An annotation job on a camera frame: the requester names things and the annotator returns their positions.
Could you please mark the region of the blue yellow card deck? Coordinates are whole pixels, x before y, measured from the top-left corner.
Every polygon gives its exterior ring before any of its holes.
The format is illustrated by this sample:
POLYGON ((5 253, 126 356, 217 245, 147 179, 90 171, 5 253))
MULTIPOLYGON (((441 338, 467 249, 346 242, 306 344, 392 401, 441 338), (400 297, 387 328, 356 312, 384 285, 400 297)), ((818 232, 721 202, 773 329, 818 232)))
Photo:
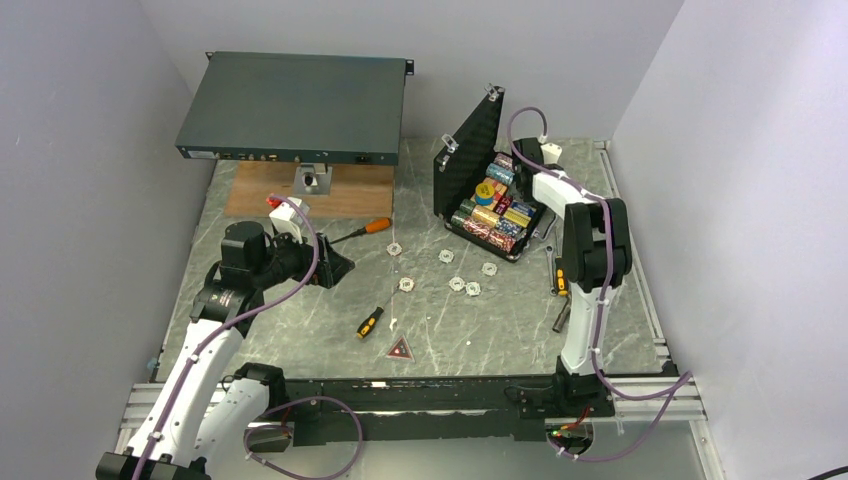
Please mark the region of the blue yellow card deck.
POLYGON ((537 210, 527 203, 513 201, 506 209, 503 217, 521 228, 527 228, 535 217, 537 210))

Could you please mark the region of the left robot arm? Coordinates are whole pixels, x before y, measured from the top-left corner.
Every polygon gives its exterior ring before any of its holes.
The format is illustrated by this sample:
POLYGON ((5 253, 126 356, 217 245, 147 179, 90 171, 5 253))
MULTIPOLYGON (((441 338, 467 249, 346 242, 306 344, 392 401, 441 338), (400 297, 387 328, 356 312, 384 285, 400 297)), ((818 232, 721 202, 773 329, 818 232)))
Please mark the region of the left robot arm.
POLYGON ((255 221, 229 225, 220 248, 153 407, 122 452, 103 454, 96 478, 209 478, 220 437, 243 432, 257 417, 275 419, 287 406, 282 369, 255 363, 238 369, 224 400, 210 404, 253 320, 269 306, 265 291, 288 280, 331 289, 355 267, 322 233, 307 243, 255 221))

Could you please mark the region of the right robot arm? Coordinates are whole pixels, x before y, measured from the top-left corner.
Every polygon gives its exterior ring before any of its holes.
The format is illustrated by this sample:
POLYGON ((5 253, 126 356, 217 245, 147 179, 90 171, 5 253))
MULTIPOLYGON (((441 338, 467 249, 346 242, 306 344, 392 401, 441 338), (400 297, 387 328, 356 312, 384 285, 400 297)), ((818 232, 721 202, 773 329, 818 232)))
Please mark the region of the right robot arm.
POLYGON ((574 415, 608 395, 601 347, 608 310, 632 268, 627 208, 623 200, 594 194, 561 168, 545 164, 555 145, 530 137, 512 141, 510 149, 532 176, 531 198, 563 222, 563 280, 571 310, 550 392, 557 411, 574 415))

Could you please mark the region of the red triangular dealer token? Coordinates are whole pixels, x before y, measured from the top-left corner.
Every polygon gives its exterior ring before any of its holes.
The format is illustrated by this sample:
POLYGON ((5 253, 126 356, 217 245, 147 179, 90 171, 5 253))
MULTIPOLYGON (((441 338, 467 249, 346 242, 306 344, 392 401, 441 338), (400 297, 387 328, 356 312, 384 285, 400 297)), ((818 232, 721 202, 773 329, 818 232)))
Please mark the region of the red triangular dealer token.
POLYGON ((400 335, 390 346, 385 357, 391 360, 415 362, 414 352, 404 335, 400 335))

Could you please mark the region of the grey white 1 chip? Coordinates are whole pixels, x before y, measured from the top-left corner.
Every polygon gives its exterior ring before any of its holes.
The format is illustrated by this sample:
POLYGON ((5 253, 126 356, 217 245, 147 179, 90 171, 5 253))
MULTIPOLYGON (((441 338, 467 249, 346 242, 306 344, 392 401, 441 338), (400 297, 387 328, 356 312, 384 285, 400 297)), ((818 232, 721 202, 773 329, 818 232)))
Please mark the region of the grey white 1 chip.
POLYGON ((485 262, 481 266, 481 272, 486 276, 495 276, 497 271, 497 265, 492 262, 485 262))
POLYGON ((452 291, 459 292, 465 289, 465 281, 458 277, 454 276, 448 281, 448 286, 452 291))

